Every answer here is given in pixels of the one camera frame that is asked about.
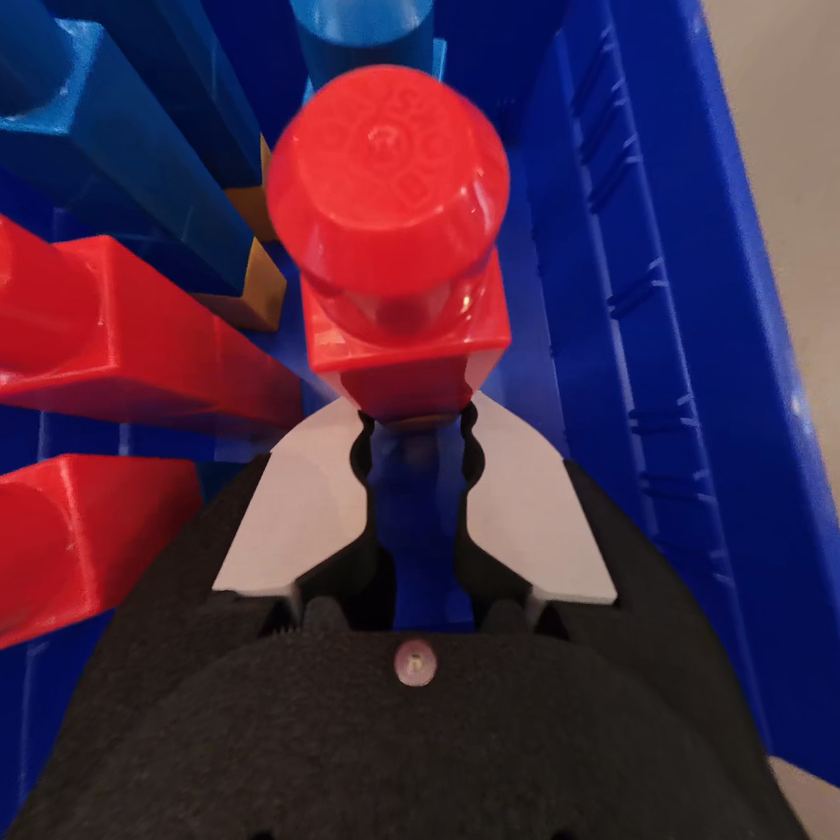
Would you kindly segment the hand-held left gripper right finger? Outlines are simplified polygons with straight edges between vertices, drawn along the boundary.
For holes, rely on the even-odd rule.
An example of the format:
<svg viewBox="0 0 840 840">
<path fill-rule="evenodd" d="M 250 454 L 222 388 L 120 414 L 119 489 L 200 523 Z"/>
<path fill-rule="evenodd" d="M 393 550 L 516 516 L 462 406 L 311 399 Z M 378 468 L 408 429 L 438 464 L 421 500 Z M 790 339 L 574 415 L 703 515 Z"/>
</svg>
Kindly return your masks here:
<svg viewBox="0 0 840 840">
<path fill-rule="evenodd" d="M 502 601 L 526 617 L 550 602 L 612 605 L 615 585 L 560 452 L 483 392 L 459 429 L 465 489 L 454 568 L 474 616 Z"/>
</svg>

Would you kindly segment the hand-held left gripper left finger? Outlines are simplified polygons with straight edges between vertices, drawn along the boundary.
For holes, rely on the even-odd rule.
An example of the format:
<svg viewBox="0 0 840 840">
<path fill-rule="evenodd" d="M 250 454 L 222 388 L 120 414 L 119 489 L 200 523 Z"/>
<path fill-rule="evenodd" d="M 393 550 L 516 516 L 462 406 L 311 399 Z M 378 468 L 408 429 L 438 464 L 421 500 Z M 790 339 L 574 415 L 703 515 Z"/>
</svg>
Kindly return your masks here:
<svg viewBox="0 0 840 840">
<path fill-rule="evenodd" d="M 350 402 L 333 401 L 273 447 L 215 592 L 303 606 L 323 595 L 351 599 L 373 582 L 373 427 Z"/>
</svg>

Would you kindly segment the cluster of block towers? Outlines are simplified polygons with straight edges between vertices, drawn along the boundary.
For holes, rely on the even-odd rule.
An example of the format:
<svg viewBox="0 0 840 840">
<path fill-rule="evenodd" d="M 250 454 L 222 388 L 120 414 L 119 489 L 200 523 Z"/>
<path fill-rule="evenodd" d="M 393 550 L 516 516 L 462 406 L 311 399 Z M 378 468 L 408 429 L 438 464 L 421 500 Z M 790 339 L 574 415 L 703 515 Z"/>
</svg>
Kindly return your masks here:
<svg viewBox="0 0 840 840">
<path fill-rule="evenodd" d="M 2 651 L 111 611 L 197 513 L 172 436 L 301 420 L 237 331 L 286 281 L 216 4 L 2 2 Z"/>
</svg>

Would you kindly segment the blue plastic bin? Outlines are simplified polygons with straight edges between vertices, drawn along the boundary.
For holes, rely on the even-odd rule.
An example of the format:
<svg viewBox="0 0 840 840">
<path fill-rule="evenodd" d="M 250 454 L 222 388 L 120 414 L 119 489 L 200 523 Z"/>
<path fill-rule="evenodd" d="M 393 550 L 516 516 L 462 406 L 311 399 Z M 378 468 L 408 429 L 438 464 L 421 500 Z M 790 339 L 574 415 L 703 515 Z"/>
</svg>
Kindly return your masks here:
<svg viewBox="0 0 840 840">
<path fill-rule="evenodd" d="M 434 27 L 513 151 L 491 394 L 656 539 L 781 754 L 779 300 L 700 4 L 436 2 Z"/>
</svg>

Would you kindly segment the red mega block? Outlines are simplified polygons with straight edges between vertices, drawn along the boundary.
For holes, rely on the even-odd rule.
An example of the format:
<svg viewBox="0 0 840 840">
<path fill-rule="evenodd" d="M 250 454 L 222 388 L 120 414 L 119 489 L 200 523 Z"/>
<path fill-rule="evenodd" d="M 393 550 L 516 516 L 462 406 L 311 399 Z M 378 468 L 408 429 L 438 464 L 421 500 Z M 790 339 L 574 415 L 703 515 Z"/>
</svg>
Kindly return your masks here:
<svg viewBox="0 0 840 840">
<path fill-rule="evenodd" d="M 308 362 L 382 424 L 455 417 L 511 342 L 497 239 L 511 176 L 471 101 L 404 66 L 316 92 L 271 157 Z"/>
</svg>

